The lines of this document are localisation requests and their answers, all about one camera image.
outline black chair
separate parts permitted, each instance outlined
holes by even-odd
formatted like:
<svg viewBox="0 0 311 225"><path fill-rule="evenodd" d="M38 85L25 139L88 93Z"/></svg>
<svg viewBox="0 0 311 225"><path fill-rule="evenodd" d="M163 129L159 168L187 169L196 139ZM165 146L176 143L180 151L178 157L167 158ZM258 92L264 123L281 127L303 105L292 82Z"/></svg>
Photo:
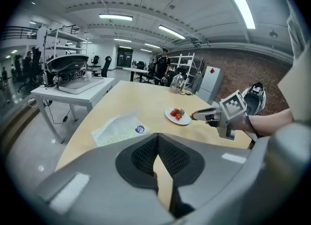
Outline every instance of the black chair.
<svg viewBox="0 0 311 225"><path fill-rule="evenodd" d="M98 60L99 60L99 56L94 56L93 60L91 59L91 63L93 64L93 66L98 64Z"/></svg>
<svg viewBox="0 0 311 225"><path fill-rule="evenodd" d="M104 67L103 67L103 69L102 69L102 72L101 72L101 76L102 76L102 77L107 77L107 71L108 71L109 65L110 65L110 63L111 63L111 57L110 57L110 56L107 56L107 57L105 58L105 60L106 60L106 62L105 62L105 65L104 65Z"/></svg>
<svg viewBox="0 0 311 225"><path fill-rule="evenodd" d="M187 69L184 67L178 67L177 69L175 69L175 71L169 71L169 78L167 80L166 87L171 86L173 77L178 75L179 73L181 73L181 75L184 77L184 80L187 79Z"/></svg>
<svg viewBox="0 0 311 225"><path fill-rule="evenodd" d="M147 78L147 81L144 80L142 83L154 84L154 83L149 82L149 80L155 79L155 77L154 77L155 69L156 69L156 65L154 64L152 69L149 68L149 70L148 70L149 72L147 74L143 74L143 76Z"/></svg>
<svg viewBox="0 0 311 225"><path fill-rule="evenodd" d="M145 69L145 63L144 62L142 62L142 61L139 61L138 63L137 63L137 69Z"/></svg>

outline white ceiling beam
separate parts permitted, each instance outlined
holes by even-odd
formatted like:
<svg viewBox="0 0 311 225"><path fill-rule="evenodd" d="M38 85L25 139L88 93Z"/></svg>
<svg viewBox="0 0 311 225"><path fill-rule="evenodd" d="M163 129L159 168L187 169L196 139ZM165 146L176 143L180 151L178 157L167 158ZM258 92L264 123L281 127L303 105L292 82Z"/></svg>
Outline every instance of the white ceiling beam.
<svg viewBox="0 0 311 225"><path fill-rule="evenodd" d="M133 6L133 5L126 5L126 4L113 4L113 3L106 3L105 5L100 3L100 4L86 4L86 5L79 5L79 6L74 6L71 8L66 9L66 13L72 13L72 12L77 12L77 11L82 11L82 10L89 10L89 9L103 9L103 8L108 8L108 9L117 9L117 10L126 10L126 11L132 11L132 12L138 12L141 14L146 14L150 15L153 17L156 17L158 19L161 19L165 22L171 23L172 25L182 29L186 33L188 33L188 36L195 37L202 43L206 43L207 39L204 38L202 35L198 34L195 30L192 28L188 27L187 25L181 23L180 21L175 20L172 17L169 17L167 15L164 15L162 13L158 13L156 11L139 7L139 6Z"/></svg>
<svg viewBox="0 0 311 225"><path fill-rule="evenodd" d="M133 28L133 27L118 26L118 25L116 25L115 27L117 30L120 30L120 31L127 31L127 32L138 33L138 34L142 34L142 35L146 35L146 36L151 36L151 37L154 37L156 39L164 40L167 42L173 41L173 39L169 39L167 37L164 37L164 36L161 36L158 34L154 34L152 32L148 32L145 30ZM113 29L114 27L112 25L88 25L87 28L88 29Z"/></svg>
<svg viewBox="0 0 311 225"><path fill-rule="evenodd" d="M140 46L142 46L142 49L146 49L146 50L149 50L149 51L161 51L162 49L156 49L156 48L151 48L147 45L145 45L145 43L151 43L150 41L148 40L140 40L140 39L135 39L135 38L131 38L131 37L128 37L128 36L117 36L117 35L100 35L100 39L103 40L103 39L114 39L114 38L120 38L120 39L126 39L126 40L131 40L132 43L135 43L135 44L139 44ZM122 42L122 41L115 41L116 44L122 44L123 46L128 46L128 47L132 47L131 44L132 43L128 43L128 42Z"/></svg>
<svg viewBox="0 0 311 225"><path fill-rule="evenodd" d="M223 1L230 7L232 13L238 19L238 22L239 22L239 25L240 25L240 27L242 29L243 34L244 34L245 40L246 40L247 43L250 43L250 39L249 39L249 36L248 36L246 24L244 22L242 14L238 10L238 7L236 6L236 4L234 3L233 0L223 0Z"/></svg>

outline door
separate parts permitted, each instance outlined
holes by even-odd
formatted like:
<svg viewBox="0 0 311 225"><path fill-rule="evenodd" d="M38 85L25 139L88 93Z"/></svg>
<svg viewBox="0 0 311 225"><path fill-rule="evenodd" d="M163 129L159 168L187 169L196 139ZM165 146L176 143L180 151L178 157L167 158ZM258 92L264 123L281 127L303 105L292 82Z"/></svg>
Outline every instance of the door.
<svg viewBox="0 0 311 225"><path fill-rule="evenodd" d="M117 66L119 67L131 67L133 50L118 48Z"/></svg>

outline white table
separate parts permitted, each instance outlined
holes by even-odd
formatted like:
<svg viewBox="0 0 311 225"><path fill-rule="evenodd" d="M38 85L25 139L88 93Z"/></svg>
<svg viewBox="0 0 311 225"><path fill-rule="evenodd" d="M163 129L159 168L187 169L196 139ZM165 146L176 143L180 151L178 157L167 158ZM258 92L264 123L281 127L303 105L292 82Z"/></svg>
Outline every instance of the white table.
<svg viewBox="0 0 311 225"><path fill-rule="evenodd" d="M51 87L46 89L45 86L40 86L32 90L31 93L34 98L36 98L40 112L42 113L43 118L47 122L51 131L55 134L56 139L60 143L63 143L64 139L60 137L51 120L49 119L49 116L45 111L42 99L61 103L68 103L72 115L76 121L78 119L74 111L74 104L78 106L85 106L87 112L89 113L93 109L93 107L102 99L102 97L112 89L115 84L116 83L114 78L105 78L103 83L93 86L79 94L70 94L67 92L63 92L60 91L57 87Z"/></svg>
<svg viewBox="0 0 311 225"><path fill-rule="evenodd" d="M123 70L127 70L127 71L131 72L131 79L130 79L131 82L134 80L134 72L136 72L136 73L148 73L148 71L144 70L144 69L123 68ZM141 83L141 80L142 80L142 74L140 74L140 76L139 76L139 82L140 83Z"/></svg>

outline fluorescent light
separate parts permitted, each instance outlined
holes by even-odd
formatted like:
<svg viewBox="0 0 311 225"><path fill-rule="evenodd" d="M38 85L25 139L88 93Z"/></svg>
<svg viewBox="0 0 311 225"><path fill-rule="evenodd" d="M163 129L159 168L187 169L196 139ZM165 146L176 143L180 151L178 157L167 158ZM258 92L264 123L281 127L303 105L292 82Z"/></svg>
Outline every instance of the fluorescent light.
<svg viewBox="0 0 311 225"><path fill-rule="evenodd" d="M131 49L131 47L119 46L119 48Z"/></svg>
<svg viewBox="0 0 311 225"><path fill-rule="evenodd" d="M159 46L155 46L155 45L152 45L152 44L146 44L145 45L148 45L148 46L151 46L151 47L155 47L155 48L158 48L158 49L161 49Z"/></svg>
<svg viewBox="0 0 311 225"><path fill-rule="evenodd" d="M171 29L169 29L169 28L166 28L166 27L164 27L163 25L160 25L159 26L159 29L161 29L161 30L164 30L164 31L166 31L166 32L168 32L168 33L170 33L170 34L173 34L173 35L175 35L175 36L177 36L177 37L179 37L179 38L181 38L181 39L186 39L184 36L182 36L181 34L178 34L177 32L174 32L173 30L171 30Z"/></svg>
<svg viewBox="0 0 311 225"><path fill-rule="evenodd" d="M255 23L253 20L253 16L251 13L251 10L249 10L249 6L246 2L246 0L234 0L235 3L237 4L243 18L245 21L245 24L248 29L255 29Z"/></svg>
<svg viewBox="0 0 311 225"><path fill-rule="evenodd" d="M99 14L100 18L112 18L112 19L122 19L122 20L128 20L132 21L132 16L126 16L126 15L118 15L118 14Z"/></svg>
<svg viewBox="0 0 311 225"><path fill-rule="evenodd" d="M144 49L140 49L141 51L144 51L144 52L152 52L152 51L148 51L148 50L144 50Z"/></svg>
<svg viewBox="0 0 311 225"><path fill-rule="evenodd" d="M119 38L114 38L116 41L122 41L122 42L131 42L131 40L126 40L126 39L119 39Z"/></svg>

